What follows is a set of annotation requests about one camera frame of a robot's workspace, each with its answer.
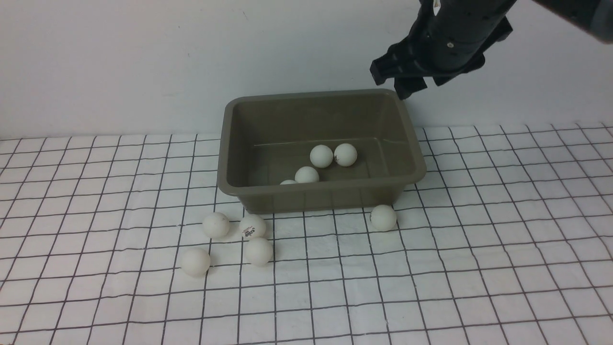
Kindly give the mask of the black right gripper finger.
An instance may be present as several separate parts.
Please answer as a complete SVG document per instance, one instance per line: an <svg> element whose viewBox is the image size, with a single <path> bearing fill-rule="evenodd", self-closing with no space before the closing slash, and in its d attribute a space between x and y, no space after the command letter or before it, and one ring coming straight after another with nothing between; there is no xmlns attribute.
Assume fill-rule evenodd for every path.
<svg viewBox="0 0 613 345"><path fill-rule="evenodd" d="M448 83L450 80L453 80L457 76L460 76L462 74L468 74L470 72L478 70L479 68L482 68L485 65L485 61L486 60L484 55L475 55L474 57L472 57L472 59L470 59L470 61L468 61L468 63L464 67L454 71L453 73L449 72L443 74L442 76L433 77L433 81L438 87L440 87L442 85L445 85L445 83Z"/></svg>

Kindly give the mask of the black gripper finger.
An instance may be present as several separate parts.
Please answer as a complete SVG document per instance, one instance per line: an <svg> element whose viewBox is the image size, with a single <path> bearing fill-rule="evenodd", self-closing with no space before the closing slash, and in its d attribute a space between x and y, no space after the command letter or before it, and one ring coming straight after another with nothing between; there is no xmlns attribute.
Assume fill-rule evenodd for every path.
<svg viewBox="0 0 613 345"><path fill-rule="evenodd" d="M421 76L394 77L394 89L399 100L406 100L412 94L425 88L427 88L427 84Z"/></svg>

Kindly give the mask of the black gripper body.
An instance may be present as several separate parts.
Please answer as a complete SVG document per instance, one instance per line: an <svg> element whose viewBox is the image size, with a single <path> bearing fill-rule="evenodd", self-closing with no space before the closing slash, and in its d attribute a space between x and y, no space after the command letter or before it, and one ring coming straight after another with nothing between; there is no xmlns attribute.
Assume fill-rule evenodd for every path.
<svg viewBox="0 0 613 345"><path fill-rule="evenodd" d="M408 35L375 59L377 85L394 77L427 78L453 73L475 55L504 41L512 26L506 15L513 0L422 0Z"/></svg>

